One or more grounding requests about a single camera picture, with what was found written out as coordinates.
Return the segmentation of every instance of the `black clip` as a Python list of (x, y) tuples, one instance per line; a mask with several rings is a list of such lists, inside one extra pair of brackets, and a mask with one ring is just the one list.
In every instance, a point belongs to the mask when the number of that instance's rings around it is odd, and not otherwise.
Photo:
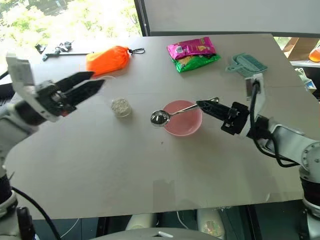
[(137, 49), (135, 49), (135, 50), (129, 49), (128, 51), (129, 51), (129, 53), (131, 53), (132, 55), (133, 55), (133, 54), (144, 54), (144, 53), (146, 52), (146, 50), (145, 50), (144, 48), (137, 48)]

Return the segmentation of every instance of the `teal brush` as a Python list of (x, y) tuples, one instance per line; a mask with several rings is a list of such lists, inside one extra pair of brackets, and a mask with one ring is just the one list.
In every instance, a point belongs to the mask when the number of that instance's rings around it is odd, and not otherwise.
[(248, 78), (254, 74), (259, 74), (267, 70), (268, 67), (263, 65), (253, 56), (241, 53), (232, 57), (232, 64), (225, 71), (229, 73), (238, 72)]

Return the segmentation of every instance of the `pink snack package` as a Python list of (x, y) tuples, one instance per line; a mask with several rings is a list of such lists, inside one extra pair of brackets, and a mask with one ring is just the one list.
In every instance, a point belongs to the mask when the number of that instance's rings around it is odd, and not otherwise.
[(172, 59), (181, 59), (189, 55), (215, 54), (216, 50), (209, 37), (205, 36), (181, 41), (166, 47)]

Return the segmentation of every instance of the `green snack package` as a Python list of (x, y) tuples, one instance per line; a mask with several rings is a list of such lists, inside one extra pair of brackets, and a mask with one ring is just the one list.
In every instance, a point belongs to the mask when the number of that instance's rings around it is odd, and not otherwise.
[(220, 56), (218, 54), (190, 55), (180, 59), (171, 58), (172, 62), (175, 64), (176, 70), (179, 73), (200, 68), (219, 59)]

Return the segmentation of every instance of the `white wall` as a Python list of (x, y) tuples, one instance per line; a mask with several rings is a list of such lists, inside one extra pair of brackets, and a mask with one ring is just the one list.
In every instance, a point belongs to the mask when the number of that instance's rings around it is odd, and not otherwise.
[(320, 34), (320, 0), (144, 0), (151, 32)]

